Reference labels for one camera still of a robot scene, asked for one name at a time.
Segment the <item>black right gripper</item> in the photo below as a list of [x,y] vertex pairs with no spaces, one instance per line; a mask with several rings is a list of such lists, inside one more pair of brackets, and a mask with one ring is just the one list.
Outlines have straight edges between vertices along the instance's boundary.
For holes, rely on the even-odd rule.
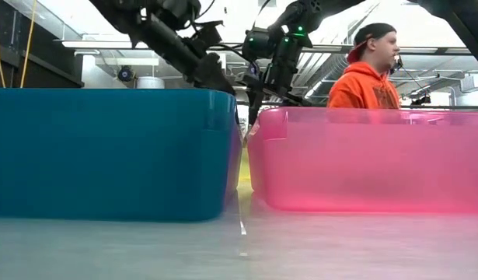
[[291,82],[298,73],[298,59],[304,47],[311,47],[307,33],[248,33],[242,55],[248,69],[236,82],[246,86],[249,98],[249,124],[256,122],[265,96],[276,96],[287,106],[307,106],[300,96],[291,93]]

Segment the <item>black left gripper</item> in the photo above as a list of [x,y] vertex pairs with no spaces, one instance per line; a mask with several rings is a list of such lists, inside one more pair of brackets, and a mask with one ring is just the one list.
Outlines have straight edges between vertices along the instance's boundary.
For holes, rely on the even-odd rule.
[[193,84],[197,88],[213,89],[232,96],[236,94],[236,91],[222,73],[219,55],[214,52],[206,54],[197,64],[194,70]]

